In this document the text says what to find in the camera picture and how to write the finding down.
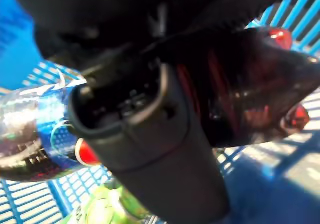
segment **dark object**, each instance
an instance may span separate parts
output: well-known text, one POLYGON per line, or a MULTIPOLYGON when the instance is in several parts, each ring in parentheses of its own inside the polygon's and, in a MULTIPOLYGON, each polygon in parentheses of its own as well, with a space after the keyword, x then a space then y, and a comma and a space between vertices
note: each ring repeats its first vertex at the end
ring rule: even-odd
POLYGON ((297 104, 320 86, 316 58, 290 51, 292 38, 281 29, 208 37, 190 42, 176 62, 214 147, 279 140, 304 128, 308 113, 297 104))
MULTIPOLYGON (((277 78, 294 66, 289 75, 293 80, 283 85, 286 92, 292 91, 290 84, 305 80, 306 73, 312 71, 314 77, 319 73, 310 68, 308 57, 266 44, 257 31, 235 32, 276 1, 280 0, 20 0, 38 25, 35 37, 45 58, 54 56, 60 64, 82 71, 88 80, 71 94, 69 112, 75 130, 150 211, 173 224, 206 224, 221 219, 230 209, 210 146, 216 145, 217 137, 209 132, 217 130, 215 122, 206 123, 211 114, 208 98, 213 107, 221 96, 222 103, 234 104, 236 124, 243 121, 243 111, 270 101, 270 96, 268 102, 260 96, 268 89, 253 95, 260 101, 252 104, 252 100, 235 102, 223 96, 223 89, 212 87, 215 78, 200 75, 208 69, 208 52, 213 52, 212 58, 225 59, 221 63, 227 68, 219 68, 216 74, 234 82, 233 95, 237 87, 260 92, 246 76, 255 61, 284 65, 274 69, 277 78), (257 60, 249 55, 252 45, 257 45, 257 60), (239 59, 228 57, 226 50, 239 59), (190 73, 195 91, 183 82, 179 65, 183 73, 190 73), (195 67, 200 71, 192 72, 195 67), (301 79, 295 77, 299 68, 307 68, 301 79), (243 85, 238 74, 247 83, 243 85), (203 91, 196 81, 203 81, 203 91)), ((207 70, 206 75, 214 72, 207 70)), ((317 82, 311 80, 304 91, 278 105, 280 110, 270 108, 276 118, 285 116, 295 102, 316 88, 317 82)), ((218 111, 227 120, 219 134, 223 143, 228 132, 235 137, 230 130, 233 119, 225 118, 228 110, 218 111)))

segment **blue label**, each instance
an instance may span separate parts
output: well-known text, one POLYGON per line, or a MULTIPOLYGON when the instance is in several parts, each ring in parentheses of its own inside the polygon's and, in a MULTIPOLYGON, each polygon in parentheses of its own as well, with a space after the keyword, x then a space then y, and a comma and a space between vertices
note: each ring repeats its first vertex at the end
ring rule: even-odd
POLYGON ((68 94, 72 87, 55 90, 52 86, 38 102, 37 130, 49 157, 63 169, 82 165, 76 160, 78 138, 68 131, 68 94))

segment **blue plastic crate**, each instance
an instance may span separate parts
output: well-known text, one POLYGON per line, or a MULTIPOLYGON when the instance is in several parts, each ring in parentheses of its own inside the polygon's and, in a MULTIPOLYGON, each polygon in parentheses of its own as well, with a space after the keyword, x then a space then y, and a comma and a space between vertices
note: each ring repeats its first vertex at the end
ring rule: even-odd
MULTIPOLYGON (((259 25, 287 28, 296 39, 295 50, 319 57, 319 9, 320 0, 284 0, 269 7, 248 28, 259 25)), ((41 58, 32 30, 31 18, 15 0, 0 0, 0 95, 25 86, 55 83, 59 81, 57 69, 70 79, 78 78, 76 71, 41 58)), ((313 156, 320 152, 320 134, 316 132, 320 122, 318 101, 320 92, 316 91, 304 102, 313 113, 311 125, 316 127, 311 127, 311 131, 306 129, 267 146, 226 149, 219 156, 232 206, 232 213, 224 223, 320 223, 320 194, 312 189, 318 185, 320 190, 320 172, 317 174, 320 163, 313 156), (294 179, 296 168, 306 176, 294 179)), ((56 223, 107 177, 106 170, 98 166, 49 182, 0 180, 0 223, 56 223)), ((153 217, 149 223, 155 224, 157 220, 153 217)))

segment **plastic crate grid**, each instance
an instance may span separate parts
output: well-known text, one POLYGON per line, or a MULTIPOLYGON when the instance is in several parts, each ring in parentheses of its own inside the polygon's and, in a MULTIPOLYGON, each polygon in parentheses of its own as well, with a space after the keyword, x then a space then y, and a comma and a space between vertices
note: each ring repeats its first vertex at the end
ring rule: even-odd
POLYGON ((57 223, 109 176, 96 166, 48 182, 0 180, 0 223, 57 223))

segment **green bottle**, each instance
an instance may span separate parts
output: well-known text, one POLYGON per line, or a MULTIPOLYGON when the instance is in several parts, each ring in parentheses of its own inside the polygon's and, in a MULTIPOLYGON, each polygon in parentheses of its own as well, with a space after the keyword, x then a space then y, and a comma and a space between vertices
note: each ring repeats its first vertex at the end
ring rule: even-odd
POLYGON ((150 212, 117 180, 98 187, 60 224, 141 224, 150 212))

